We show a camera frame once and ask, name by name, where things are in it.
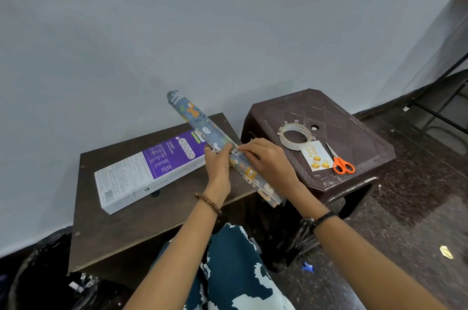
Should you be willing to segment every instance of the hand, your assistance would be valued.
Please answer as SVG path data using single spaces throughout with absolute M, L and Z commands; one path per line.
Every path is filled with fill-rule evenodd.
M 271 141 L 256 138 L 237 149 L 243 151 L 254 169 L 286 198 L 300 183 L 283 149 Z
M 221 207 L 231 192 L 229 181 L 229 152 L 233 146 L 227 143 L 219 153 L 214 153 L 207 145 L 205 147 L 206 170 L 208 172 L 208 186 L 205 195 L 218 207 Z

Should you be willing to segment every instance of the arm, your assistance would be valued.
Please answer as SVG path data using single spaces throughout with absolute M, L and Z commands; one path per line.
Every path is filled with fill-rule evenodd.
M 317 220 L 329 212 L 298 180 L 281 147 L 254 139 L 239 150 L 303 217 Z M 314 234 L 367 309 L 446 309 L 337 216 L 325 220 Z
M 219 154 L 205 150 L 209 182 L 204 194 L 221 207 L 231 191 L 227 144 Z M 216 212 L 199 200 L 153 269 L 143 279 L 125 310 L 184 308 L 203 253 L 216 222 Z

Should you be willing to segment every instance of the scissors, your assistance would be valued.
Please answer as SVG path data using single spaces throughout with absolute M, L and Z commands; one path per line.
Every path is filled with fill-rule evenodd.
M 331 154 L 334 156 L 333 157 L 333 171 L 335 171 L 338 174 L 345 174 L 345 173 L 354 173 L 356 170 L 353 165 L 351 165 L 349 162 L 344 161 L 341 157 L 339 157 L 333 149 L 328 145 L 326 142 L 328 148 L 331 151 Z

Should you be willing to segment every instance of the barcode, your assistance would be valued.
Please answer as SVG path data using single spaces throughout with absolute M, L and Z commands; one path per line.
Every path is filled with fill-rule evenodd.
M 104 193 L 104 200 L 106 203 L 109 203 L 114 200 L 114 192 L 112 189 Z

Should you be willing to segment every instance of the person's right hand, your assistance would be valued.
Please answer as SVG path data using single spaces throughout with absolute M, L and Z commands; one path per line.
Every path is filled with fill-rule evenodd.
M 286 198 L 299 179 L 281 147 L 263 138 L 256 138 L 237 147 L 266 182 Z

